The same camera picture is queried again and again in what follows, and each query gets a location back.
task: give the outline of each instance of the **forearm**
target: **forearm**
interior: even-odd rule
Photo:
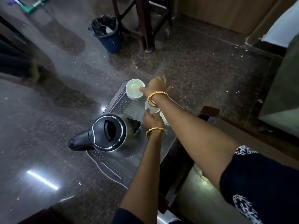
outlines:
[[[188,113],[164,94],[156,94],[152,99],[191,158],[219,188],[220,176],[240,144],[213,125]]]
[[[145,224],[157,222],[161,130],[151,132],[136,175],[120,205]]]

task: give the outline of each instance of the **hand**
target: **hand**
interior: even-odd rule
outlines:
[[[164,128],[164,122],[161,116],[157,113],[152,115],[149,108],[143,114],[142,120],[147,130],[154,127]]]
[[[167,79],[165,78],[165,76],[157,76],[148,83],[147,87],[139,88],[140,92],[142,92],[146,97],[148,97],[157,90],[161,90],[163,92],[168,93],[170,89],[171,86],[167,86]]]

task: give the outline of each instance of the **black kettle lid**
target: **black kettle lid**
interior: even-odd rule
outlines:
[[[99,117],[92,125],[93,146],[101,151],[109,152],[118,148],[126,137],[124,121],[114,114]]]

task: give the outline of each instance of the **bangle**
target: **bangle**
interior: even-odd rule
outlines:
[[[153,128],[151,128],[151,129],[149,129],[148,131],[147,131],[147,138],[149,139],[149,132],[151,132],[152,130],[162,130],[162,131],[165,131],[166,132],[166,129],[164,129],[164,128],[161,128],[161,127],[153,127]]]
[[[154,96],[157,93],[162,93],[162,94],[165,94],[167,97],[169,97],[168,94],[166,92],[163,92],[162,90],[157,90],[157,91],[153,92],[151,95],[149,95],[147,97],[148,103],[149,103],[149,101],[151,101],[154,104],[154,105],[152,105],[151,103],[149,103],[149,105],[152,106],[152,107],[158,107],[158,105],[155,102],[152,101],[152,96]]]

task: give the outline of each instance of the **sleeve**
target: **sleeve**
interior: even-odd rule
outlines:
[[[242,145],[220,178],[220,191],[254,224],[297,223],[299,171]]]
[[[118,208],[114,214],[111,224],[143,224],[143,222],[130,211]]]

